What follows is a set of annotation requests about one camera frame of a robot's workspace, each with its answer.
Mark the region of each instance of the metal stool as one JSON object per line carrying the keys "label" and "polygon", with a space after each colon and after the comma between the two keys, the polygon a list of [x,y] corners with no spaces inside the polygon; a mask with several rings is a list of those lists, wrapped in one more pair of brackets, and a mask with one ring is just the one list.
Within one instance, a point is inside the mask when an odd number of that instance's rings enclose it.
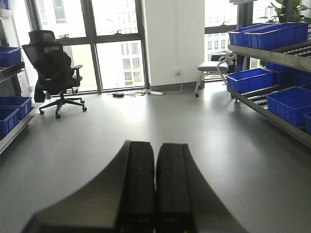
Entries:
{"label": "metal stool", "polygon": [[232,54],[226,51],[226,54],[221,56],[218,62],[207,61],[207,62],[202,62],[200,65],[198,65],[198,71],[200,71],[201,74],[196,82],[195,91],[194,91],[195,96],[199,97],[198,89],[201,89],[200,85],[202,81],[202,76],[219,74],[222,80],[224,81],[224,83],[227,85],[227,81],[224,75],[229,70],[229,66],[234,64],[233,60],[235,59],[235,57],[236,57],[235,54]]}

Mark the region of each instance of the office chair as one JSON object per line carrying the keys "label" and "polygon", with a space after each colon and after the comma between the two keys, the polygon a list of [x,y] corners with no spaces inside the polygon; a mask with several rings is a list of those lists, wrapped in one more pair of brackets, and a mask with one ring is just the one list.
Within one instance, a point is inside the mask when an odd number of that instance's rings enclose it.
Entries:
{"label": "office chair", "polygon": [[80,86],[82,77],[79,69],[82,65],[70,67],[71,59],[64,53],[63,46],[53,41],[55,37],[52,31],[30,32],[29,36],[30,43],[23,45],[22,48],[38,72],[36,88],[47,91],[50,95],[60,95],[59,100],[40,107],[40,114],[44,114],[42,109],[57,105],[55,116],[59,119],[61,116],[58,112],[66,103],[80,105],[85,112],[87,108],[84,106],[85,102],[82,98],[64,98],[67,89],[71,89],[75,94],[73,87]]}
{"label": "office chair", "polygon": [[219,57],[218,61],[207,61],[202,62],[200,65],[198,65],[198,71],[200,71],[201,74],[199,75],[199,78],[196,82],[194,91],[195,96],[199,97],[198,89],[201,89],[201,81],[203,76],[219,74],[223,82],[227,85],[227,81],[224,75],[226,75],[227,72],[229,71],[229,66],[234,65],[235,58],[236,58],[235,54],[229,51],[225,51],[225,54],[222,54]]}

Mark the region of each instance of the black mesh office chair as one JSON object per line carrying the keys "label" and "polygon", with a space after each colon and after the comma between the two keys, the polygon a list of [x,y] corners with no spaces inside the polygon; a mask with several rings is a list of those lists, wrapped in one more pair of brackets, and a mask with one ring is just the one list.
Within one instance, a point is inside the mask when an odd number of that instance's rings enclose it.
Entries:
{"label": "black mesh office chair", "polygon": [[63,52],[62,44],[54,42],[55,37],[52,31],[30,32],[29,36],[30,43],[23,45],[22,48],[38,72],[36,89],[47,91],[50,95],[60,95],[59,100],[40,107],[40,113],[44,114],[42,110],[44,108],[57,105],[55,116],[59,119],[58,112],[66,103],[80,105],[85,112],[87,108],[84,106],[82,98],[64,98],[67,89],[72,89],[74,94],[73,87],[80,86],[82,77],[79,74],[79,69],[82,65],[70,67],[71,59]]}

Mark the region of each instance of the roller conveyor shelf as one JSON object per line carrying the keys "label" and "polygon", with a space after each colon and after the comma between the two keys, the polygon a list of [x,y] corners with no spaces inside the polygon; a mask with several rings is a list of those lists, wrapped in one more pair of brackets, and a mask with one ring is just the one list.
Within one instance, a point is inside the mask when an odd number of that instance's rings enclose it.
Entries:
{"label": "roller conveyor shelf", "polygon": [[[235,45],[228,45],[228,48],[239,55],[253,57],[267,62],[273,62],[276,64],[311,72],[310,41],[283,47],[273,51],[259,50]],[[294,136],[296,139],[311,148],[311,136],[306,133],[307,128],[305,126],[296,127],[267,110],[268,106],[266,101],[266,95],[272,92],[277,92],[290,88],[292,86],[292,84],[276,85],[242,94],[236,92],[230,87],[228,87],[227,90],[231,94],[231,96],[236,99],[236,101],[239,100],[243,102],[244,104],[254,109],[258,113],[266,117],[268,120],[276,124],[278,127],[280,127],[281,129],[283,129],[284,131]]]}

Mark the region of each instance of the plastic storage bin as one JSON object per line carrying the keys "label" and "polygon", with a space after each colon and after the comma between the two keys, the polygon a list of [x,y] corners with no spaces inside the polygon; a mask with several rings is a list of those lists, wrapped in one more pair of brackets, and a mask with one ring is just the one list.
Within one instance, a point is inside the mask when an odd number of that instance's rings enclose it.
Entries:
{"label": "plastic storage bin", "polygon": [[311,84],[311,77],[300,72],[293,71],[293,84],[295,86],[303,86]]}
{"label": "plastic storage bin", "polygon": [[18,124],[18,108],[0,107],[0,138],[4,138]]}
{"label": "plastic storage bin", "polygon": [[0,67],[10,67],[21,62],[21,48],[0,47]]}
{"label": "plastic storage bin", "polygon": [[268,110],[287,122],[295,125],[305,125],[303,115],[311,112],[311,91],[292,87],[267,95]]}
{"label": "plastic storage bin", "polygon": [[264,68],[245,70],[227,75],[228,86],[239,93],[270,87],[275,84],[275,73]]}
{"label": "plastic storage bin", "polygon": [[311,135],[311,112],[310,113],[305,113],[303,116],[306,119],[307,132],[308,132],[309,135]]}
{"label": "plastic storage bin", "polygon": [[245,33],[248,47],[273,50],[308,40],[308,23],[280,23]]}
{"label": "plastic storage bin", "polygon": [[239,46],[248,46],[247,38],[246,38],[246,35],[244,34],[245,32],[248,32],[254,29],[264,28],[264,27],[271,26],[274,24],[275,23],[261,23],[261,24],[250,26],[250,27],[240,28],[237,30],[230,31],[228,32],[230,44],[239,45]]}
{"label": "plastic storage bin", "polygon": [[32,109],[31,97],[0,97],[1,108],[18,108],[18,119],[22,120]]}

